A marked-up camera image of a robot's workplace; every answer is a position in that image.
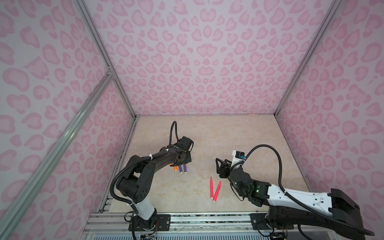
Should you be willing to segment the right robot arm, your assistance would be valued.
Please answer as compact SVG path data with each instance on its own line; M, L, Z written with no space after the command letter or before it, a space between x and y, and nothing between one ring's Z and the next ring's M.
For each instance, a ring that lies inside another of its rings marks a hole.
M267 206L267 223L274 228L315 226L333 230L350 240L364 240L364 225L359 205L346 193L310 193L253 180L242 168L231 168L229 160L216 159L217 174L228 179L241 201L257 207Z

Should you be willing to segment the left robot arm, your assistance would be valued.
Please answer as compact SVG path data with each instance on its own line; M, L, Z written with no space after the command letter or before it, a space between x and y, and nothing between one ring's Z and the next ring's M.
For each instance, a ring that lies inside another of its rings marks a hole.
M182 137L153 155L132 156L113 178L110 185L111 196L131 206L136 217L144 221L150 220L156 215L156 209L148 198L155 173L166 166L178 167L190 163L193 146L191 139Z

